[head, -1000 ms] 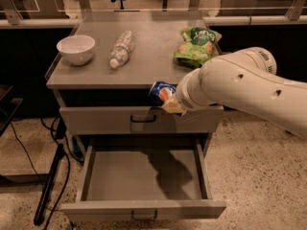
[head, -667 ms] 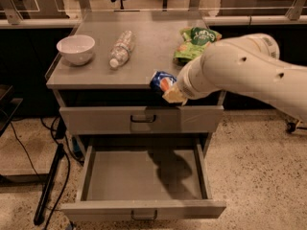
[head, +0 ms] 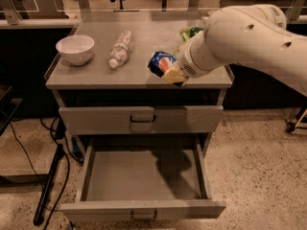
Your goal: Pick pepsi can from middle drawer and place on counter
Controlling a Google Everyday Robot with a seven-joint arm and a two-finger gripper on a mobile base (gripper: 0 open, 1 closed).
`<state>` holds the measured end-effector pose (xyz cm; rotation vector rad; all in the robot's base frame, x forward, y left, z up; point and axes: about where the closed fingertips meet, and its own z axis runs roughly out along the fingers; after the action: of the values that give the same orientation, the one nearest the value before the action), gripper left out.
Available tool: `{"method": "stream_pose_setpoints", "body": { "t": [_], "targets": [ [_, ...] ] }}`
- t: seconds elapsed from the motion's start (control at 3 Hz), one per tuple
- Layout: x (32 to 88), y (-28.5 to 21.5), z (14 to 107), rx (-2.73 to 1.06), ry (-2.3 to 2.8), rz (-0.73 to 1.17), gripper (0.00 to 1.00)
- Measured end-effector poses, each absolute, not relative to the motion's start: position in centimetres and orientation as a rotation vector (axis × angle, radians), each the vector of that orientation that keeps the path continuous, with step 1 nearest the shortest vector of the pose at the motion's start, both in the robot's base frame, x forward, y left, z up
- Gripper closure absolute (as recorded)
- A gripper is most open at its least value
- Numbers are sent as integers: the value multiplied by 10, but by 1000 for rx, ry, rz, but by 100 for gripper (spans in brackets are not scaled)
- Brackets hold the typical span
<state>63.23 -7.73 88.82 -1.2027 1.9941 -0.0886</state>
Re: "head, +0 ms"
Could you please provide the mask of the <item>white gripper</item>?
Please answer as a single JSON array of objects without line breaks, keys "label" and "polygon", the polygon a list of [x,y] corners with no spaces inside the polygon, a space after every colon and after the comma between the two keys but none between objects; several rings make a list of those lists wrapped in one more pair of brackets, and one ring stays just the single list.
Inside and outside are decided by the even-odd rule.
[{"label": "white gripper", "polygon": [[189,78],[199,78],[209,74],[224,62],[216,59],[204,40],[204,31],[187,40],[175,62],[162,76],[166,82],[177,86],[185,85]]}]

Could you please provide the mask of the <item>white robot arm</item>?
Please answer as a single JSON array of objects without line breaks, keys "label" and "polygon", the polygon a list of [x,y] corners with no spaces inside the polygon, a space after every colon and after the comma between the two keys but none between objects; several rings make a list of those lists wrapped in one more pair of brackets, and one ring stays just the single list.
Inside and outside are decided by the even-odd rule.
[{"label": "white robot arm", "polygon": [[228,64],[263,72],[307,96],[307,37],[286,30],[274,5],[230,6],[214,11],[188,39],[162,79],[185,83]]}]

